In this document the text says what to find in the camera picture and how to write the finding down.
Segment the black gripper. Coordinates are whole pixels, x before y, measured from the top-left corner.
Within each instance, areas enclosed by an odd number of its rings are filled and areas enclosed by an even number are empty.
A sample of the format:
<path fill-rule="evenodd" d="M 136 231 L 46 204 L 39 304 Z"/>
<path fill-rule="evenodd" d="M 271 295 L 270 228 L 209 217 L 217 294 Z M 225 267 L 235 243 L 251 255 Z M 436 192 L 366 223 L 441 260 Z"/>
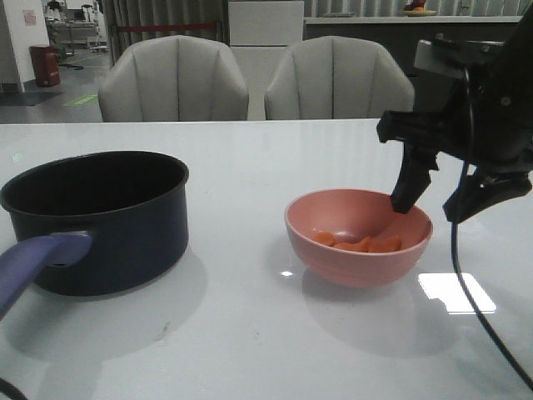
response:
<path fill-rule="evenodd" d="M 484 64 L 465 67 L 444 107 L 431 112 L 382 114 L 381 142 L 403 144 L 401 169 L 391 193 L 397 213 L 408 213 L 446 153 L 487 172 L 462 178 L 443 205 L 446 219 L 462 223 L 487 208 L 532 190 L 532 11 L 527 10 Z"/>

